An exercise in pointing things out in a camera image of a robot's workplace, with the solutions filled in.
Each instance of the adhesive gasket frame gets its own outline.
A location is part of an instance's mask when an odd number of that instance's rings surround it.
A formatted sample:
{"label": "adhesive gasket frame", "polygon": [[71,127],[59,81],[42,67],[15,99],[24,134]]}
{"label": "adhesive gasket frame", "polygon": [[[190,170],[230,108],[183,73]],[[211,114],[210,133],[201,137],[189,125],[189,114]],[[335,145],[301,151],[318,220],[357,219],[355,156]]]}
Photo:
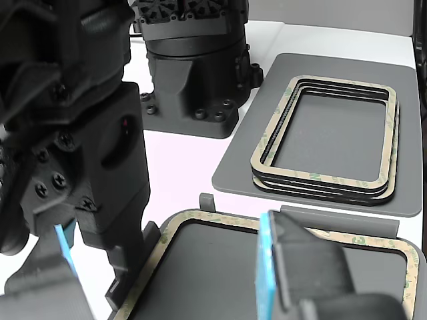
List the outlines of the adhesive gasket frame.
{"label": "adhesive gasket frame", "polygon": [[300,186],[292,186],[292,185],[282,185],[280,183],[275,183],[271,181],[263,181],[259,177],[254,175],[254,184],[258,189],[263,191],[267,191],[270,193],[279,193],[286,195],[293,195],[298,197],[309,197],[309,198],[318,198],[325,199],[329,201],[338,201],[345,203],[358,203],[361,205],[377,205],[379,203],[383,203],[391,200],[394,190],[396,187],[396,176],[397,176],[397,162],[398,162],[398,140],[399,140],[399,121],[400,116],[400,107],[398,106],[397,114],[396,114],[396,124],[395,124],[395,132],[393,138],[393,148],[392,148],[392,160],[390,163],[390,176],[389,176],[389,184],[385,192],[375,197],[348,197],[345,194],[340,194],[338,192],[324,192],[317,190],[310,190],[309,187],[306,190],[300,189]]}
{"label": "adhesive gasket frame", "polygon": [[[313,91],[313,89],[307,89],[306,91],[309,95],[318,95],[318,92]],[[395,132],[394,134],[396,134],[396,122],[397,122],[397,113],[396,113],[396,119],[395,119]],[[274,159],[269,159],[266,158],[265,159],[265,163],[267,165],[272,165]],[[299,188],[311,188],[313,189],[313,192],[315,193],[315,190],[318,190],[318,193],[334,193],[335,195],[345,195],[348,194],[349,196],[357,196],[357,194],[359,195],[360,198],[372,198],[372,197],[376,197],[379,196],[381,194],[383,194],[387,188],[388,188],[388,180],[389,180],[389,175],[388,177],[385,177],[384,179],[387,179],[386,183],[384,184],[383,188],[381,189],[377,189],[377,190],[365,190],[365,191],[359,191],[359,190],[347,190],[347,189],[341,189],[341,188],[337,188],[337,187],[331,187],[331,186],[327,186],[327,185],[314,185],[312,183],[302,183],[301,181],[286,181],[286,179],[283,178],[277,178],[277,177],[270,177],[270,176],[265,176],[265,175],[260,175],[259,173],[257,173],[256,171],[253,170],[253,174],[263,183],[265,183],[268,186],[268,183],[271,183],[272,185],[270,185],[270,187],[274,188],[274,185],[280,186],[280,185],[292,185],[289,188],[295,188],[295,187],[299,187]]]}
{"label": "adhesive gasket frame", "polygon": [[[147,286],[151,276],[154,274],[159,265],[163,254],[166,252],[173,237],[179,231],[179,228],[188,222],[209,223],[218,225],[218,227],[228,226],[238,229],[244,228],[251,231],[257,231],[260,228],[260,222],[254,219],[246,219],[241,217],[233,217],[221,213],[210,213],[200,210],[189,210],[178,213],[167,224],[167,227],[162,233],[160,240],[151,252],[147,262],[143,266],[139,277],[135,281],[131,291],[122,307],[116,313],[113,320],[128,320],[133,308],[135,307],[139,296]],[[321,239],[335,241],[349,245],[351,247],[361,246],[369,247],[373,250],[383,251],[399,251],[406,259],[406,284],[402,297],[402,304],[405,308],[408,320],[412,320],[415,309],[416,288],[418,281],[418,262],[419,256],[417,250],[409,243],[399,239],[387,239],[371,236],[361,236],[349,233],[339,233],[335,231],[324,231],[318,229],[306,228],[316,237]]]}
{"label": "adhesive gasket frame", "polygon": [[[356,91],[365,90],[368,93],[372,93],[373,99],[378,98],[378,92],[387,92],[388,99],[387,101],[384,101],[386,105],[386,125],[384,127],[384,143],[381,156],[380,173],[375,181],[360,181],[356,179],[333,177],[330,175],[310,173],[305,171],[282,169],[272,167],[270,165],[276,156],[277,150],[280,147],[280,143],[284,138],[286,128],[290,124],[292,115],[296,109],[298,99],[295,98],[297,96],[299,97],[300,94],[298,85],[300,83],[308,83],[310,81],[337,87],[342,86],[342,89],[353,89]],[[290,81],[288,88],[282,97],[282,100],[279,102],[276,111],[270,119],[270,122],[262,138],[260,139],[258,146],[254,150],[251,158],[252,170],[254,173],[256,173],[256,175],[269,175],[271,177],[288,179],[295,182],[310,182],[314,185],[330,185],[349,190],[371,192],[379,191],[384,188],[388,180],[392,156],[392,141],[396,109],[396,92],[393,90],[393,88],[385,85],[306,75],[294,77]],[[265,160],[268,159],[268,162],[263,163],[262,158],[265,158]]]}

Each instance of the gray tray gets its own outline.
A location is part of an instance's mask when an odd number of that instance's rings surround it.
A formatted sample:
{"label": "gray tray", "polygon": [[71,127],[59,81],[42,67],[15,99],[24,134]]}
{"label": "gray tray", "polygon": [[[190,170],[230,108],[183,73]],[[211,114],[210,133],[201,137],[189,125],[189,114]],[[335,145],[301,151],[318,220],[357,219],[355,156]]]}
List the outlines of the gray tray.
{"label": "gray tray", "polygon": [[[252,182],[254,152],[290,79],[318,75],[389,85],[400,101],[398,172],[394,198],[373,207],[266,193]],[[384,107],[357,101],[303,97],[282,145],[276,167],[339,177],[371,179],[378,174],[384,137]],[[212,177],[215,189],[252,197],[401,217],[422,210],[422,140],[415,70],[339,58],[278,55]]]}
{"label": "gray tray", "polygon": [[[289,212],[288,209],[282,208],[293,218],[301,217],[300,222],[316,224],[313,211]],[[369,218],[359,220],[323,212],[320,225],[327,223],[335,230],[341,226],[345,231],[363,231],[369,224],[366,219]],[[353,221],[354,225],[346,229],[345,221]],[[392,235],[395,221],[389,222],[381,229],[387,229]],[[256,243],[257,236],[249,229],[188,221],[175,234],[129,319],[256,320]],[[406,263],[401,255],[366,249],[344,250],[357,292],[387,293],[402,298]],[[421,251],[417,249],[417,252],[420,269],[413,319],[422,320],[427,314],[426,260]]]}

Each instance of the black foam gasket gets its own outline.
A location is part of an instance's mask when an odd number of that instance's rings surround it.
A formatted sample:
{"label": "black foam gasket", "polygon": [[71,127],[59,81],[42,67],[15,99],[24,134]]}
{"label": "black foam gasket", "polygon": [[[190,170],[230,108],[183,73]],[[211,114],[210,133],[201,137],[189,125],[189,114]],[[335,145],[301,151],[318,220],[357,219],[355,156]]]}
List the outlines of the black foam gasket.
{"label": "black foam gasket", "polygon": [[[386,106],[382,164],[377,180],[359,181],[272,167],[286,127],[290,124],[292,114],[303,94],[376,102]],[[365,195],[377,197],[388,190],[397,108],[396,93],[387,86],[323,77],[295,77],[286,89],[266,132],[254,151],[251,158],[252,171],[262,181],[292,184],[298,187],[310,186],[321,193],[329,192],[333,197],[337,193],[352,195],[356,198],[363,198]]]}
{"label": "black foam gasket", "polygon": [[308,185],[304,190],[298,190],[298,186],[292,186],[290,184],[271,183],[263,179],[259,179],[254,176],[254,184],[258,189],[267,191],[270,193],[279,193],[284,195],[298,196],[298,197],[309,197],[319,200],[328,200],[342,203],[359,204],[359,205],[378,205],[385,203],[392,199],[394,195],[394,189],[396,186],[396,174],[397,174],[397,161],[398,161],[398,138],[399,138],[399,114],[400,108],[398,107],[396,114],[396,125],[393,140],[392,149],[392,160],[390,164],[390,180],[387,190],[380,195],[374,196],[372,194],[349,194],[347,192],[340,193],[339,190],[334,189],[330,192],[320,191],[316,189],[310,189]]}

